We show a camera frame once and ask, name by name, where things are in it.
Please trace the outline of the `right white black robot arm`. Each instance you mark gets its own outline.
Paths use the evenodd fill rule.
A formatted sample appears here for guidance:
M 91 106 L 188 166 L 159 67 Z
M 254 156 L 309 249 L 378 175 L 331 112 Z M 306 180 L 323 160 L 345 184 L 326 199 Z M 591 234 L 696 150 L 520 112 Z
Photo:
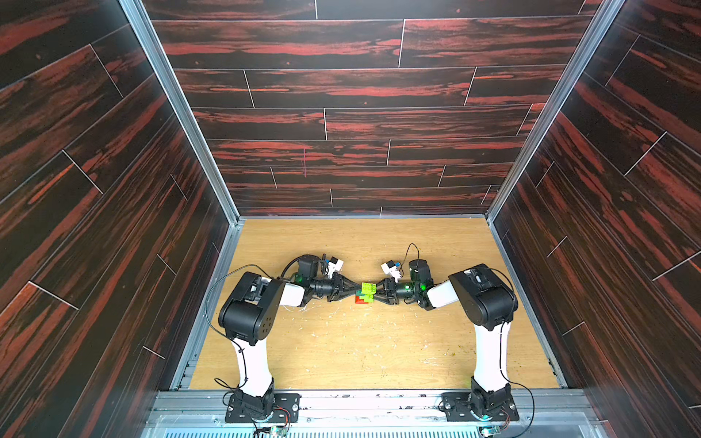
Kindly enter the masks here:
M 424 310 L 458 302 L 476 333 L 476 367 L 471 377 L 467 409 L 478 421 L 518 419 L 507 377 L 507 338 L 518 299 L 505 279 L 485 264 L 472 266 L 434 283 L 425 259 L 409 263 L 410 279 L 403 281 L 401 265 L 381 265 L 386 279 L 374 286 L 374 300 L 397 305 L 402 299 Z

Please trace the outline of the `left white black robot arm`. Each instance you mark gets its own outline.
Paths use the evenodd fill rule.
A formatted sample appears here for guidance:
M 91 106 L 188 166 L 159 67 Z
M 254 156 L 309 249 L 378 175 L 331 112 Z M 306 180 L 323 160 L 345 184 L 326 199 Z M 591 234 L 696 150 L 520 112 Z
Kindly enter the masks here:
M 279 308 L 304 307 L 312 299 L 338 301 L 356 295 L 361 284 L 341 275 L 336 257 L 300 255 L 279 277 L 246 272 L 222 306 L 218 325 L 237 354 L 240 380 L 225 396 L 228 423 L 265 422 L 288 411 L 277 407 L 274 378 L 268 368 L 267 337 Z

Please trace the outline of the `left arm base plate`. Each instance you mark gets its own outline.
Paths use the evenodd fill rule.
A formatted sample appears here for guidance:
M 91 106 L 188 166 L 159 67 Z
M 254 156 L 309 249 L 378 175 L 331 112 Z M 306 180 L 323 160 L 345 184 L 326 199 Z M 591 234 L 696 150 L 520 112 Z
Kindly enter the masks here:
M 241 391 L 226 398 L 226 423 L 297 423 L 301 395 L 293 392 L 270 392 L 251 396 Z

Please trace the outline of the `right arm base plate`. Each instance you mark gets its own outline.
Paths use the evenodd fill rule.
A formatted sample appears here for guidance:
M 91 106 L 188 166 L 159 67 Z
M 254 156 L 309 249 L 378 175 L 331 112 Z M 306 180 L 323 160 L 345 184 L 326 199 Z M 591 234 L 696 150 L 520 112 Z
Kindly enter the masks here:
M 512 422 L 520 419 L 507 388 L 497 392 L 444 392 L 439 410 L 449 422 Z

